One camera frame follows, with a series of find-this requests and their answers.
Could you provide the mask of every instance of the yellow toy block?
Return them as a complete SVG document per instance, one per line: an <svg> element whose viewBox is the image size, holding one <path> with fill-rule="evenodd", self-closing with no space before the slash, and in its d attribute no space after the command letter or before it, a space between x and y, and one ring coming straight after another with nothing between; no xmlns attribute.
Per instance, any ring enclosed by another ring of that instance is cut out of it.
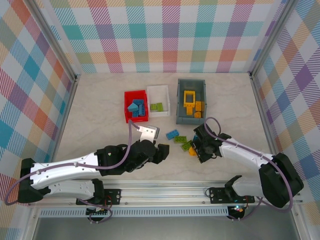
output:
<svg viewBox="0 0 320 240"><path fill-rule="evenodd" d="M192 95L192 102L186 102L187 95ZM184 91L183 94L183 106L186 107L192 107L194 108L196 106L196 92L195 91Z"/></svg>
<svg viewBox="0 0 320 240"><path fill-rule="evenodd" d="M196 151L192 147L189 148L189 155L190 156L197 156Z"/></svg>
<svg viewBox="0 0 320 240"><path fill-rule="evenodd" d="M194 113L193 108L191 106L186 107L186 114L191 116Z"/></svg>
<svg viewBox="0 0 320 240"><path fill-rule="evenodd" d="M200 118L201 118L201 112L200 112L200 111L196 111L196 112L194 113L194 117L195 117L196 119L200 119Z"/></svg>
<svg viewBox="0 0 320 240"><path fill-rule="evenodd" d="M196 101L195 102L195 111L196 112L201 112L201 101Z"/></svg>

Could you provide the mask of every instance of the green lego brick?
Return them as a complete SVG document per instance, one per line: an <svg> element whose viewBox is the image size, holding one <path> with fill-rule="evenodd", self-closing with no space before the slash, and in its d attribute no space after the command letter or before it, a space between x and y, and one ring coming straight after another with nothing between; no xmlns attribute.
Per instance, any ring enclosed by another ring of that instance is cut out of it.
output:
<svg viewBox="0 0 320 240"><path fill-rule="evenodd" d="M158 112L164 111L164 107L162 106L162 102L159 102L156 104L156 109L158 110Z"/></svg>
<svg viewBox="0 0 320 240"><path fill-rule="evenodd" d="M189 148L191 148L191 143L192 143L192 141L190 140L190 141L186 142L185 144L183 144L183 145L181 146L182 150L183 150L184 152L185 152L185 151L188 151Z"/></svg>
<svg viewBox="0 0 320 240"><path fill-rule="evenodd" d="M174 137L174 142L176 144L184 144L187 142L187 137L186 136L175 136Z"/></svg>
<svg viewBox="0 0 320 240"><path fill-rule="evenodd" d="M150 104L151 111L157 111L157 104Z"/></svg>

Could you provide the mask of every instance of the white tabletop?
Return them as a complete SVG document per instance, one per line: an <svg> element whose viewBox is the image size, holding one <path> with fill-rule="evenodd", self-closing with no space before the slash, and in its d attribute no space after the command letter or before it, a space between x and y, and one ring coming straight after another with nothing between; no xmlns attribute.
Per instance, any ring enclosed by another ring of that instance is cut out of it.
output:
<svg viewBox="0 0 320 240"><path fill-rule="evenodd" d="M195 156L183 152L180 144L168 141L166 133L177 129L191 140L196 125L176 125L178 79L204 79L206 83L207 117L219 120L222 132L240 143L269 153L256 100L246 73L93 73L84 74L79 82L63 133L56 161L72 159L95 152L107 145L128 143L128 124L124 116L124 92L147 89L150 85L168 85L170 117L153 117L141 126L157 126L156 144L170 144L166 160L107 179L216 181L235 175L252 174L244 165L221 158L200 163ZM218 131L214 122L209 126ZM140 138L133 129L132 141Z"/></svg>

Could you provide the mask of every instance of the plastic bin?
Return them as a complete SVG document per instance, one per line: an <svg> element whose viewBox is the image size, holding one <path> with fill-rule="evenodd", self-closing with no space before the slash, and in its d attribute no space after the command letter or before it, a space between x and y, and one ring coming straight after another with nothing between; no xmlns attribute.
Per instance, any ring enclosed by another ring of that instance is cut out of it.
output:
<svg viewBox="0 0 320 240"><path fill-rule="evenodd" d="M195 118L196 109L193 108L192 116L187 115L184 107L184 92L195 91L195 101L202 102L201 118ZM206 81L200 79L178 79L176 124L200 125L205 122L207 113Z"/></svg>
<svg viewBox="0 0 320 240"><path fill-rule="evenodd" d="M150 118L170 116L170 99L168 85L147 86L148 111ZM150 104L162 103L163 111L151 111Z"/></svg>
<svg viewBox="0 0 320 240"><path fill-rule="evenodd" d="M128 111L130 104L132 104L134 99L143 99L143 105L145 109L145 116L132 117L132 112ZM147 105L147 94L146 90L139 91L125 91L124 92L124 116L125 122L128 123L129 120L132 120L134 123L138 122L147 122L148 121L148 105Z"/></svg>

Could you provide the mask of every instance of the blue toy block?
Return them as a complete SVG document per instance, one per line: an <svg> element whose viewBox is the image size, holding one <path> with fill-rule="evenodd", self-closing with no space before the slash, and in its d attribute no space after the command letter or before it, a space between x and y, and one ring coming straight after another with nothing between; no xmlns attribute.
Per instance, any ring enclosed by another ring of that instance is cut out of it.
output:
<svg viewBox="0 0 320 240"><path fill-rule="evenodd" d="M144 105L139 105L139 116L145 116L146 111L145 111L145 106Z"/></svg>
<svg viewBox="0 0 320 240"><path fill-rule="evenodd" d="M132 113L132 117L133 117L133 118L137 118L137 117L138 117L138 114L139 114L138 111L134 111L134 112Z"/></svg>
<svg viewBox="0 0 320 240"><path fill-rule="evenodd" d="M139 108L135 103L131 103L131 105L128 106L128 111L133 113L139 111Z"/></svg>
<svg viewBox="0 0 320 240"><path fill-rule="evenodd" d="M178 132L178 130L176 130L176 129L173 130L173 131L171 131L171 132L168 132L168 133L166 134L166 138L167 138L168 140L174 139L175 136L179 136L179 132Z"/></svg>
<svg viewBox="0 0 320 240"><path fill-rule="evenodd" d="M144 104L144 100L143 99L133 99L133 103L139 105L143 105Z"/></svg>

